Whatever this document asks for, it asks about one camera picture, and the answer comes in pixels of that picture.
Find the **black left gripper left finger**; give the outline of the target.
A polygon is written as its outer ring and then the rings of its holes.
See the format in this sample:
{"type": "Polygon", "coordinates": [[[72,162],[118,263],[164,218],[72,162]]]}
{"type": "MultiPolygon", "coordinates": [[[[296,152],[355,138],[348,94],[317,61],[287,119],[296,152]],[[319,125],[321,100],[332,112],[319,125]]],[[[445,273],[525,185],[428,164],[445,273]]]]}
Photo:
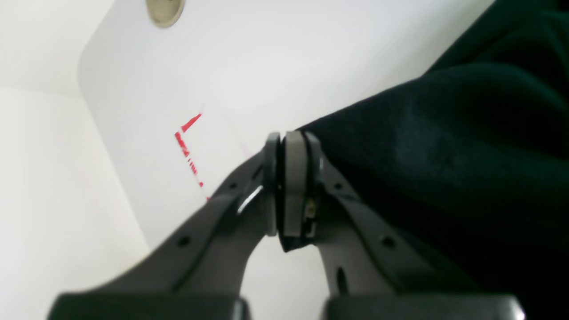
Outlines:
{"type": "Polygon", "coordinates": [[[282,226],[282,140],[271,133],[211,199],[112,281],[60,295],[50,320],[249,320],[240,297],[252,251],[282,226]]]}

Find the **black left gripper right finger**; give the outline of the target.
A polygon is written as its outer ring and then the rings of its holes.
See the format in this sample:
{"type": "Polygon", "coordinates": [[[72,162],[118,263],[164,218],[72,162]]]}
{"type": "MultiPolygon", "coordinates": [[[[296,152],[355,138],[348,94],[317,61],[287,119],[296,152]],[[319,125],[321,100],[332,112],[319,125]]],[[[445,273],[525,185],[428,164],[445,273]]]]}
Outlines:
{"type": "Polygon", "coordinates": [[[325,320],[523,320],[514,296],[476,286],[427,261],[358,197],[318,139],[283,140],[283,235],[319,250],[331,299],[325,320]]]}

